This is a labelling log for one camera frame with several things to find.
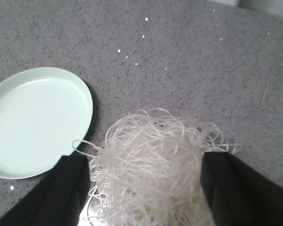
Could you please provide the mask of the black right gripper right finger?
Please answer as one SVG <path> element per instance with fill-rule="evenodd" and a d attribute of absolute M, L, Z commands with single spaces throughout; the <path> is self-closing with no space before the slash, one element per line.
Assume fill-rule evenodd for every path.
<path fill-rule="evenodd" d="M 283 226 L 283 188 L 226 152 L 207 152 L 200 184 L 217 226 Z"/>

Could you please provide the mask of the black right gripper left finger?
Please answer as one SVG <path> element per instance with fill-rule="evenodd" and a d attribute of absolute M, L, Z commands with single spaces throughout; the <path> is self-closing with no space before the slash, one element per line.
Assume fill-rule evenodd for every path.
<path fill-rule="evenodd" d="M 0 226 L 76 226 L 89 188 L 87 158 L 62 156 L 46 177 L 0 218 Z"/>

